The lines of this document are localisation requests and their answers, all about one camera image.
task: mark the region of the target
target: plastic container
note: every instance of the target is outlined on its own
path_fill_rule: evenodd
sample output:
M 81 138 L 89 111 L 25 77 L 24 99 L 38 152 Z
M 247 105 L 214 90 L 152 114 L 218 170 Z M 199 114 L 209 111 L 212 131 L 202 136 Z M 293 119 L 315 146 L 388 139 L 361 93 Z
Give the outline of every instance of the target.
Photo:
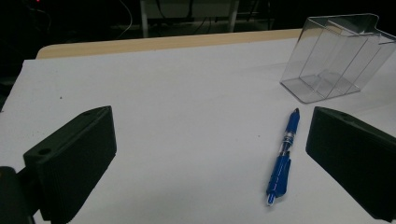
M 396 49 L 378 16 L 309 17 L 280 83 L 302 103 L 360 91 Z

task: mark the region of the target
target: white surface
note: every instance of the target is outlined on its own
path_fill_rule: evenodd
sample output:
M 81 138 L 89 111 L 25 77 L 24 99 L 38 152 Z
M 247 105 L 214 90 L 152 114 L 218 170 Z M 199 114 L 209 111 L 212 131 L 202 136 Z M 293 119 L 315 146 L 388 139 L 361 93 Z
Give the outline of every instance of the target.
M 0 164 L 111 105 L 118 152 L 72 223 L 387 223 L 305 152 L 316 105 L 396 135 L 395 57 L 360 93 L 302 105 L 280 84 L 296 39 L 26 61 L 0 114 Z M 264 191 L 300 108 L 287 194 Z M 36 223 L 48 223 L 35 215 Z

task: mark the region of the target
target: blue pen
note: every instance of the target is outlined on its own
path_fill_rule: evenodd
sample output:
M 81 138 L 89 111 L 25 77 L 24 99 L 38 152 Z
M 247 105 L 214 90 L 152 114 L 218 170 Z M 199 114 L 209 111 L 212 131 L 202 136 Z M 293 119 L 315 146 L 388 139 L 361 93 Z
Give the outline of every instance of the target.
M 286 193 L 288 185 L 288 175 L 290 168 L 290 149 L 293 145 L 294 136 L 297 132 L 298 121 L 300 120 L 300 111 L 296 108 L 290 115 L 288 126 L 282 140 L 279 150 L 279 156 L 276 159 L 274 170 L 267 188 L 267 205 L 274 204 L 275 198 L 281 197 Z

